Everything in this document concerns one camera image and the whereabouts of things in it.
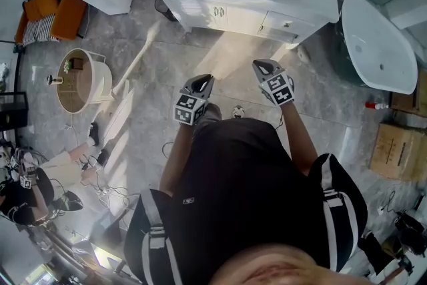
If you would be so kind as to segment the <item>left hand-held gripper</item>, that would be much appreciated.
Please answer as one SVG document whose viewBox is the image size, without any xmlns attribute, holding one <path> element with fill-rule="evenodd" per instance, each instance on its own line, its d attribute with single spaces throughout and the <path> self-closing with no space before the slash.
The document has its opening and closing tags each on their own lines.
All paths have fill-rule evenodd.
<svg viewBox="0 0 427 285">
<path fill-rule="evenodd" d="M 213 86 L 214 76 L 211 74 L 188 79 L 179 91 L 172 118 L 182 124 L 195 125 L 205 113 Z"/>
</svg>

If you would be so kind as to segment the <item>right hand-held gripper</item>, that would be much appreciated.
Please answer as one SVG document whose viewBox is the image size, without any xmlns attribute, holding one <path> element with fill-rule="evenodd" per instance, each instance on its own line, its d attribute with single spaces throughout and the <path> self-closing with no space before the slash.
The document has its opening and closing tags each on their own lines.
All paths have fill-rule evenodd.
<svg viewBox="0 0 427 285">
<path fill-rule="evenodd" d="M 281 106 L 294 101 L 294 81 L 277 61 L 255 59 L 252 67 L 261 92 L 274 105 Z"/>
</svg>

